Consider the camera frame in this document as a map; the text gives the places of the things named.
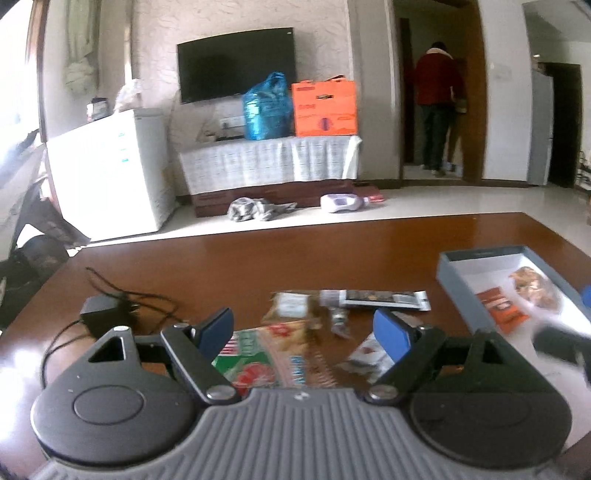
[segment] brown table surface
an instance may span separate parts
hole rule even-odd
[[[467,335],[437,283],[439,253],[503,245],[531,247],[576,289],[589,284],[591,258],[523,213],[301,226],[84,249],[0,337],[0,460],[19,475],[30,475],[44,462],[29,418],[40,392],[40,361],[54,335],[96,294],[86,281],[86,266],[122,288],[177,299],[179,315],[192,323],[227,306],[237,330],[258,326],[271,293],[281,290],[426,290],[432,311],[417,316],[450,335]],[[138,333],[156,321],[142,312]],[[371,332],[371,315],[356,315],[350,324],[352,340],[323,332],[321,350],[329,365],[343,361]],[[63,339],[82,332],[77,326]],[[81,340],[55,354],[49,381],[89,344]]]

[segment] refrigerator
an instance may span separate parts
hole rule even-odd
[[[554,79],[532,70],[531,153],[527,182],[546,185],[554,134]]]
[[[63,217],[92,241],[155,232],[175,205],[162,111],[116,113],[50,139]]]

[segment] transparent bag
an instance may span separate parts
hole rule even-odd
[[[293,124],[293,103],[285,75],[271,73],[242,97],[248,140],[289,137]]]
[[[114,111],[118,113],[142,107],[142,84],[139,79],[133,79],[131,82],[123,85],[117,94]]]
[[[510,277],[515,282],[515,291],[521,298],[535,307],[558,313],[560,310],[560,293],[549,278],[530,267],[521,267]]]

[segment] orange snack bag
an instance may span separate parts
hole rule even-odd
[[[530,318],[513,305],[513,303],[501,293],[499,287],[483,291],[476,296],[491,314],[495,323],[501,329],[501,332],[506,335]]]

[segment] small red box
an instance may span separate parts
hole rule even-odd
[[[355,82],[344,78],[300,82],[291,91],[296,136],[357,134]]]

